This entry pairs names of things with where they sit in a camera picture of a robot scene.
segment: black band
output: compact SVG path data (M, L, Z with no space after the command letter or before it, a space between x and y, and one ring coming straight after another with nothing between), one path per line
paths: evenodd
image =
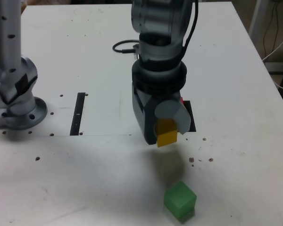
M137 60L132 67L132 84L136 89L151 95L171 95L178 92L185 85L187 68L183 62L180 63L179 73L167 81L156 81L141 74L140 60Z

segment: green cube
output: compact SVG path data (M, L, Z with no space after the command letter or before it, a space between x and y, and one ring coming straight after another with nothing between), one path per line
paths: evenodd
M165 192L164 204L178 219L194 213L197 196L184 182L179 182Z

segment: black slot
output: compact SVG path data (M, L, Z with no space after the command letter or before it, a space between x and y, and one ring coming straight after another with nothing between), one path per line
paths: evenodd
M191 117L191 124L190 124L189 132L196 132L196 127L195 127L195 122L194 122L194 118L193 118L191 103L190 103L189 100L184 100L183 105L185 106L185 108L187 109L187 111L189 112L190 117Z
M85 100L85 93L78 93L75 103L75 112L72 118L71 129L70 129L71 136L79 135L81 119L83 114L84 100Z

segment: black cable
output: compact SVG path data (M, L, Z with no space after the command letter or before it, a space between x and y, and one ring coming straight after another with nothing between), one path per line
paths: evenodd
M275 40L274 40L274 45L273 45L273 49L272 49L272 52L273 50L275 49L275 43L277 41L277 37L278 37L278 32L279 32L279 18L278 18L278 6L279 6L279 2L280 0L277 1L277 5L275 7L275 16L277 18L277 31L275 33Z
M197 19L198 19L198 0L195 0L195 16L194 16L194 21L193 21L193 25L192 25L190 34L189 34L187 40L185 41L185 44L184 44L184 47L183 47L183 50L182 50L182 58L184 57L185 52L187 51L189 42L190 42L191 37L192 37L192 35L194 33L194 30L195 30L195 27L196 27L196 23L197 23Z
M193 24L192 24L192 28L191 28L190 34L189 34L189 36L188 36L188 38L187 38L187 40L185 41L185 44L184 44L184 46L183 46L181 59L184 57L185 52L187 51L189 42L190 42L191 37L192 37L192 35L193 35L194 31L195 31L197 19L198 19L198 0L195 0L195 16L194 16L194 21L193 21ZM135 52L136 52L136 49L134 49L134 48L131 48L131 49L122 49L122 50L116 49L117 46L119 46L119 45L121 45L121 44L125 44L125 43L130 43L130 42L137 42L137 43L139 43L138 40L125 40L125 41L120 41L120 42L118 42L117 44L115 44L115 45L112 47L112 49L113 49L113 51L115 51L115 52L117 52L117 53L135 53Z
M274 2L274 6L273 6L273 9L272 9L272 17L270 18L269 24L268 24L267 29L265 31L265 34L263 36L264 58L267 56L267 52L266 52L266 48L265 48L265 37L266 37L266 34L269 30L270 25L272 24L273 18L274 18L274 9L275 9L276 4L277 4L277 1Z
M118 47L119 45L122 45L122 44L125 44L125 43L131 43L131 42L134 42L134 43L139 43L138 40L125 40L125 41L120 41L118 42L117 44L115 44L112 49L113 51L117 52L117 53L135 53L136 52L136 49L134 48L128 48L128 49L122 49L122 50L118 50L116 49L116 47Z

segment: cube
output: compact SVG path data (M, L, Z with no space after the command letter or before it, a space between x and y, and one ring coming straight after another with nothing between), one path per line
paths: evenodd
M177 125L173 119L158 119L156 122L157 147L177 141Z
M165 192L164 204L180 220L194 213L196 199L195 193L181 181Z

